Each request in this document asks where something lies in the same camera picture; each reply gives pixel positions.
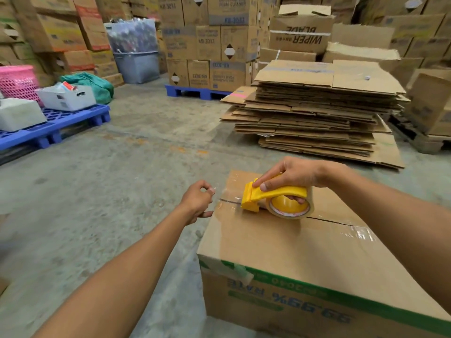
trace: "tape dispenser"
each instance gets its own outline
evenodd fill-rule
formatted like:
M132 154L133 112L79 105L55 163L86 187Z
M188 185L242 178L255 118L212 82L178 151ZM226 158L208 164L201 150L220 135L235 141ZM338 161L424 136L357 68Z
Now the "tape dispenser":
M248 211L258 212L263 205L273 215L285 219L301 219L313 212L313 195L311 187L283 186L278 189L263 192L260 187L253 188L248 182L243 193L241 208ZM296 196L305 199L303 204L291 200L287 196Z

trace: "concrete floor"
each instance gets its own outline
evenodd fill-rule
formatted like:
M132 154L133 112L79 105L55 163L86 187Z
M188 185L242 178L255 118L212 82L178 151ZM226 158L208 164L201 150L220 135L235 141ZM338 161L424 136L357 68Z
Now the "concrete floor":
M221 190L231 169L264 172L285 154L218 122L216 101L168 98L165 80L116 89L111 122L0 167L0 332L26 338L106 261L150 231L204 178ZM363 175L451 206L448 153L398 140L407 168L353 164ZM207 220L186 227L132 337L268 337L206 318L196 249Z

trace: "green bag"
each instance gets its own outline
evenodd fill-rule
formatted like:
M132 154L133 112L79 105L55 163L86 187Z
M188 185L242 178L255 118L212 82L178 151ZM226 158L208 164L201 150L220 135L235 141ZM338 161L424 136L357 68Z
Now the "green bag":
M74 85L90 86L98 104L108 104L113 100L114 86L106 79L97 77L92 73L80 72L74 75L64 75L59 80Z

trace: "blue pallet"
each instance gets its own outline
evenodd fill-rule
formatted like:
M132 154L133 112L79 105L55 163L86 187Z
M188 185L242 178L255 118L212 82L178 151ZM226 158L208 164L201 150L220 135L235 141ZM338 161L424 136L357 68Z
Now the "blue pallet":
M165 85L165 87L167 96L170 97L182 96L182 92L184 91L199 92L200 99L205 101L211 101L213 99L212 95L227 96L231 94L230 91L217 91L202 88L184 88L182 86L173 86L173 85Z
M0 150L5 150L24 142L29 142L38 148L47 148L52 143L62 141L60 129L84 120L89 120L89 123L93 126L99 126L111 120L110 107L103 104L96 104L74 112L47 108L42 109L42 112L47 118L46 123L14 132L0 130Z

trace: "white box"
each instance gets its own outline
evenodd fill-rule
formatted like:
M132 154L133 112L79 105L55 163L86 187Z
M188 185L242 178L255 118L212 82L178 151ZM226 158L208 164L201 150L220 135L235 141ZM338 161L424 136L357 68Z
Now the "white box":
M0 130L17 131L47 122L36 101L19 98L0 100Z
M37 89L36 93L44 107L54 110L77 111L96 104L96 98L90 86L79 85L76 90L70 91L55 85Z

